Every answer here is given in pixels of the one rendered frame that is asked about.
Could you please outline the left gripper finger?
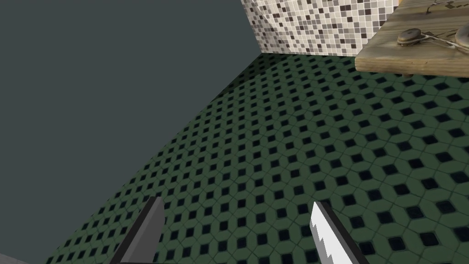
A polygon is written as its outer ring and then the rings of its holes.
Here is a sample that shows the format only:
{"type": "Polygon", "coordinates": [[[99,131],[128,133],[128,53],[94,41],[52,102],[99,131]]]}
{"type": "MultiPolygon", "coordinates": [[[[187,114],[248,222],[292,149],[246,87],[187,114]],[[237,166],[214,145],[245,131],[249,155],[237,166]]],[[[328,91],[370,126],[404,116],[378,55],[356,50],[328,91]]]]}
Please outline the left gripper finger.
{"type": "Polygon", "coordinates": [[[165,224],[161,197],[150,197],[109,264],[150,264],[165,224]]]}

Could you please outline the wooden cabinet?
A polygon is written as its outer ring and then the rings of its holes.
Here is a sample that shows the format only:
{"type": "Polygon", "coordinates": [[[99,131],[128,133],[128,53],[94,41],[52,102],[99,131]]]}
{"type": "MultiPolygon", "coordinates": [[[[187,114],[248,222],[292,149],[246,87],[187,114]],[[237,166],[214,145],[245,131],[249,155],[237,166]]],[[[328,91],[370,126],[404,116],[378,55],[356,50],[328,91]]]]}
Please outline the wooden cabinet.
{"type": "Polygon", "coordinates": [[[469,22],[469,0],[401,0],[380,30],[355,58],[362,72],[439,75],[469,78],[469,49],[455,43],[459,27],[469,22]],[[400,33],[421,30],[424,38],[408,46],[400,33]]]}

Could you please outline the round metal knob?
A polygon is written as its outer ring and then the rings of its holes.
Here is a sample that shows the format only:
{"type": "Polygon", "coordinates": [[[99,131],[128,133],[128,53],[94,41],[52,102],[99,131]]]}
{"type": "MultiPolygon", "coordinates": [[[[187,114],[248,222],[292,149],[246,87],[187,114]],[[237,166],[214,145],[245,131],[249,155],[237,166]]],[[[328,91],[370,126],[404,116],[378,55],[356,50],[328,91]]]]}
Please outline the round metal knob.
{"type": "Polygon", "coordinates": [[[397,43],[401,46],[408,46],[417,43],[423,38],[424,35],[422,34],[421,30],[418,28],[411,28],[403,31],[398,35],[397,43]]]}
{"type": "Polygon", "coordinates": [[[454,38],[456,44],[469,49],[469,22],[458,28],[454,38]]]}

